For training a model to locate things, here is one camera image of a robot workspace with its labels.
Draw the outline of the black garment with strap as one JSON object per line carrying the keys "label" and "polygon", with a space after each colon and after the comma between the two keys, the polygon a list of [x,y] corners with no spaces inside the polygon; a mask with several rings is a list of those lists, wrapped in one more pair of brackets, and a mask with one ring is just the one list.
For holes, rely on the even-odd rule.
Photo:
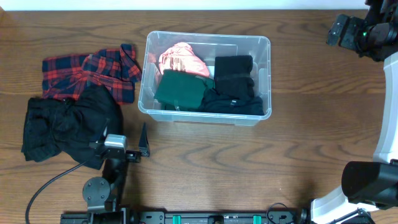
{"label": "black garment with strap", "polygon": [[250,77],[252,68],[253,59],[250,55],[216,57],[216,91],[239,100],[254,98],[254,80]]}

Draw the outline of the dark green garment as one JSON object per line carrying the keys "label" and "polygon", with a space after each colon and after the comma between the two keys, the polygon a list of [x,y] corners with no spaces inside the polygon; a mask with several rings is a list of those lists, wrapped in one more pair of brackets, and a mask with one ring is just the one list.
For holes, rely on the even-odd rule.
{"label": "dark green garment", "polygon": [[154,98],[163,104],[180,110],[198,109],[207,90],[215,87],[211,78],[192,73],[166,70],[162,75]]}

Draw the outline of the pink shirt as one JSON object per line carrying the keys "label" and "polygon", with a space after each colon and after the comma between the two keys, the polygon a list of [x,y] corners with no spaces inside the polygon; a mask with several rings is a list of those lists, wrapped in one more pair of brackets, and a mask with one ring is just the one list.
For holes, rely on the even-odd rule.
{"label": "pink shirt", "polygon": [[206,78],[210,76],[204,61],[194,54],[192,46],[186,42],[173,45],[159,56],[159,71],[163,75],[165,70],[192,73]]}

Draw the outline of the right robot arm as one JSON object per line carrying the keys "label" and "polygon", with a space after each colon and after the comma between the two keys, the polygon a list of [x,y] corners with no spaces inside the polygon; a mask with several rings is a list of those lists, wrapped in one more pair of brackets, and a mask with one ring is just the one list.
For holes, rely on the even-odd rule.
{"label": "right robot arm", "polygon": [[397,1],[367,0],[364,18],[340,14],[327,44],[382,64],[385,95],[371,161],[348,162],[341,184],[310,202],[298,223],[373,223],[371,212],[397,207]]}

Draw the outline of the dark navy garment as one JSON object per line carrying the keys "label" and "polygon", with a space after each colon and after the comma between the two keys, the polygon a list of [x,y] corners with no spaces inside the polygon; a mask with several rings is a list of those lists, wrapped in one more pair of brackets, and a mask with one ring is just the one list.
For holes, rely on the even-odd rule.
{"label": "dark navy garment", "polygon": [[232,96],[218,94],[214,89],[205,92],[198,111],[204,113],[265,115],[262,98],[256,96],[248,100],[240,100]]}

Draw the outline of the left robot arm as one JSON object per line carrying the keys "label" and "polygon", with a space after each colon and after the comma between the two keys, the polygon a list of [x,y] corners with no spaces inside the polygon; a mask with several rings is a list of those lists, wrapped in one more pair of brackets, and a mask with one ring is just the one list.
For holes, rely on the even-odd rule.
{"label": "left robot arm", "polygon": [[150,156],[147,126],[142,125],[137,151],[127,148],[127,137],[108,134],[104,140],[93,145],[95,156],[104,162],[101,177],[89,179],[82,190],[87,203],[87,214],[82,223],[127,224],[134,221],[127,208],[120,205],[126,182],[129,163],[139,163]]}

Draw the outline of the red navy plaid shirt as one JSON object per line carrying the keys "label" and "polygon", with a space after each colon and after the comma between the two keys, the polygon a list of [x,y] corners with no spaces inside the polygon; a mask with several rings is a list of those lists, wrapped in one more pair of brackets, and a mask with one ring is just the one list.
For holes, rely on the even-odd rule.
{"label": "red navy plaid shirt", "polygon": [[120,104],[134,102],[135,83],[142,78],[131,44],[92,54],[69,54],[42,61],[42,97],[78,99],[89,86],[105,86]]}

